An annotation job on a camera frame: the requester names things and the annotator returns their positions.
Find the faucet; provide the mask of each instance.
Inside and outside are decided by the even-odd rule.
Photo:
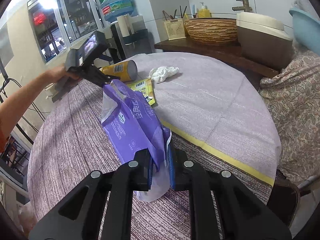
[[[233,11],[245,11],[252,12],[252,8],[249,6],[249,0],[236,0],[243,3],[243,6],[233,7]]]

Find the yellow canister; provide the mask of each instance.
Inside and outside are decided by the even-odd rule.
[[[133,60],[119,62],[114,65],[105,66],[100,69],[105,75],[113,75],[120,77],[121,81],[136,80],[138,76],[137,65]]]

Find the human hand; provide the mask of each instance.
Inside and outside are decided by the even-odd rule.
[[[44,75],[46,76],[48,84],[57,83],[58,80],[64,76],[69,76],[75,80],[79,79],[79,77],[74,73],[67,72],[63,64],[52,69],[48,69],[44,72]]]

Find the red label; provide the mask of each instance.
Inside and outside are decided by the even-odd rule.
[[[103,15],[106,15],[109,12],[111,12],[111,8],[109,5],[102,9]]]

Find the soap dispenser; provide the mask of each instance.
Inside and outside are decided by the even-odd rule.
[[[210,18],[211,14],[210,11],[205,7],[203,2],[200,2],[202,4],[201,10],[199,10],[199,18]]]

